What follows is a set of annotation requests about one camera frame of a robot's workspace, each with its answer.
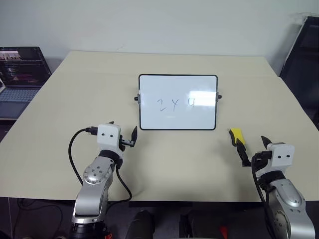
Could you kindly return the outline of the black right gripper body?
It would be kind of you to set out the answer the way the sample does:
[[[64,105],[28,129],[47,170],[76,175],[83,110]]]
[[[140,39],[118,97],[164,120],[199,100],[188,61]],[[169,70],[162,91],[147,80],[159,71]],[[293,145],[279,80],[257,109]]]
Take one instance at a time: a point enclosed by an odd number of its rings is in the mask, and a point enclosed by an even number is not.
[[[272,158],[272,151],[262,151],[256,153],[251,160],[251,167],[254,167],[255,170],[260,170],[265,168],[268,164],[268,161]]]

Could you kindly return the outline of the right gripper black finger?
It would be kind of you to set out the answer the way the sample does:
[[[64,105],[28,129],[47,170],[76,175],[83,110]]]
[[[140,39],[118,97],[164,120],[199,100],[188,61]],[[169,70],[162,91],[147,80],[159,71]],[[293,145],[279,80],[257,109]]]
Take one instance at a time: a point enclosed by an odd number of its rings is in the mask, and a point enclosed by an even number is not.
[[[269,138],[263,136],[263,135],[261,136],[261,139],[262,139],[262,143],[263,143],[265,149],[266,149],[267,151],[269,151],[269,150],[270,150],[269,145],[272,144],[271,140],[270,140]]]
[[[236,148],[242,162],[242,167],[251,167],[251,162],[249,161],[246,153],[246,148],[240,139],[236,139]]]

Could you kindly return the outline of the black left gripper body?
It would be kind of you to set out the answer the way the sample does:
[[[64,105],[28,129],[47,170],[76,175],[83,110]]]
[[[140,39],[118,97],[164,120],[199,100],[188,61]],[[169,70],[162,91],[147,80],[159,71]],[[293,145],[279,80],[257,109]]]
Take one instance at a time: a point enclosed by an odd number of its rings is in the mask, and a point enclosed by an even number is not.
[[[120,135],[120,139],[119,139],[119,149],[121,151],[124,151],[126,146],[129,146],[129,147],[134,147],[135,145],[135,141],[134,140],[126,140],[126,139],[123,139],[123,136]]]

